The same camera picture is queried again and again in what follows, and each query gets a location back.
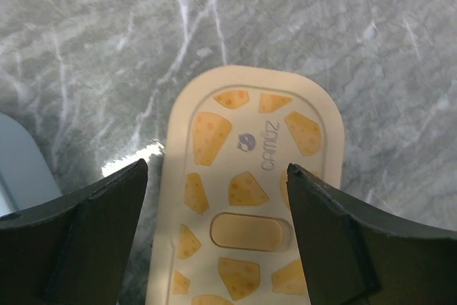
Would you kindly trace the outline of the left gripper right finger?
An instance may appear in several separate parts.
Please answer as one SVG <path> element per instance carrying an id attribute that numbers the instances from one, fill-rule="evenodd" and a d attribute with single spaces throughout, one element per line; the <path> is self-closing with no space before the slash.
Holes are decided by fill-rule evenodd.
<path id="1" fill-rule="evenodd" d="M 287 169 L 312 304 L 454 304 L 456 233 L 382 211 L 297 164 Z"/>

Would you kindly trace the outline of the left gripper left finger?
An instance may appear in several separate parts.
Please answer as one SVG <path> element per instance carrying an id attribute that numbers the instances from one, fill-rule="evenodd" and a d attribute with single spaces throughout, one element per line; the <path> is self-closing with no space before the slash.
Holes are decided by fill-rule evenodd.
<path id="1" fill-rule="evenodd" d="M 2 304 L 116 304 L 144 202 L 144 159 L 1 217 Z"/>

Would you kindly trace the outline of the blue lunch box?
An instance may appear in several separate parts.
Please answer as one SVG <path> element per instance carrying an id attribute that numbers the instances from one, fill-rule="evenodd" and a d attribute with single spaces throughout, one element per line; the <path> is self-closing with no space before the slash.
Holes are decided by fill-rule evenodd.
<path id="1" fill-rule="evenodd" d="M 1 215 L 60 197 L 62 192 L 29 132 L 5 114 L 0 130 Z"/>

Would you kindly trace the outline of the beige patterned lid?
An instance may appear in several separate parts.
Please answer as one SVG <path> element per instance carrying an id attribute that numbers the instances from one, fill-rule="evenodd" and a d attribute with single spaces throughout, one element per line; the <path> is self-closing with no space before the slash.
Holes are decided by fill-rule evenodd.
<path id="1" fill-rule="evenodd" d="M 341 183 L 344 128 L 316 82 L 222 66 L 169 118 L 147 304 L 308 304 L 287 195 L 298 164 Z"/>

